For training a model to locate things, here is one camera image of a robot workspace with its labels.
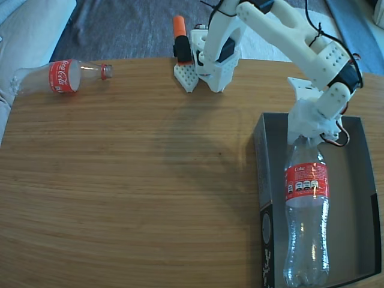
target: wooden tabletop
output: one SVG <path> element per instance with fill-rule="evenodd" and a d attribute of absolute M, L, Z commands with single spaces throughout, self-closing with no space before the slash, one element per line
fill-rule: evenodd
<path fill-rule="evenodd" d="M 0 287 L 259 287 L 252 132 L 262 112 L 290 110 L 286 78 L 302 74 L 243 60 L 223 93 L 200 83 L 186 94 L 173 59 L 111 64 L 113 79 L 75 96 L 14 104 L 0 149 Z M 364 120 L 383 207 L 384 78 L 365 85 L 347 114 Z"/>

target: black box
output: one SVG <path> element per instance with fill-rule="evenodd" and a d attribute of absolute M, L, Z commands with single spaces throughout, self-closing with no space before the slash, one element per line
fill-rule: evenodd
<path fill-rule="evenodd" d="M 263 113 L 254 131 L 262 224 L 262 287 L 270 288 L 286 287 L 287 116 Z M 327 225 L 330 270 L 324 287 L 343 286 L 382 270 L 379 207 L 364 129 L 357 117 L 344 116 L 343 125 L 351 136 L 346 147 L 319 145 L 327 163 L 331 193 Z"/>

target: coke label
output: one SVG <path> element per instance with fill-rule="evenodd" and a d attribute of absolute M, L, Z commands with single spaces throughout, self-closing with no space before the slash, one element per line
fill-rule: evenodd
<path fill-rule="evenodd" d="M 53 92 L 74 92 L 70 85 L 69 70 L 72 60 L 58 61 L 51 64 L 49 69 L 49 84 Z"/>
<path fill-rule="evenodd" d="M 286 201 L 300 196 L 329 197 L 326 165 L 303 163 L 286 170 Z"/>

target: orange object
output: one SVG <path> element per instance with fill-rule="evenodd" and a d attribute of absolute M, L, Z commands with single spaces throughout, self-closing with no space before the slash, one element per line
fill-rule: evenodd
<path fill-rule="evenodd" d="M 175 39 L 178 38 L 179 36 L 187 36 L 184 17 L 175 16 L 173 18 L 173 34 L 175 36 Z"/>

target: coca-cola bottle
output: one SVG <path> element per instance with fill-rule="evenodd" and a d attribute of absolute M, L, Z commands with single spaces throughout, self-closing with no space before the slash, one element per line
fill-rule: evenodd
<path fill-rule="evenodd" d="M 284 279 L 289 287 L 323 285 L 329 274 L 329 188 L 326 163 L 314 139 L 300 136 L 294 142 L 285 178 L 289 247 Z"/>
<path fill-rule="evenodd" d="M 113 76 L 113 68 L 75 59 L 52 62 L 37 68 L 18 69 L 11 79 L 11 93 L 27 95 L 38 92 L 71 93 L 80 87 Z"/>

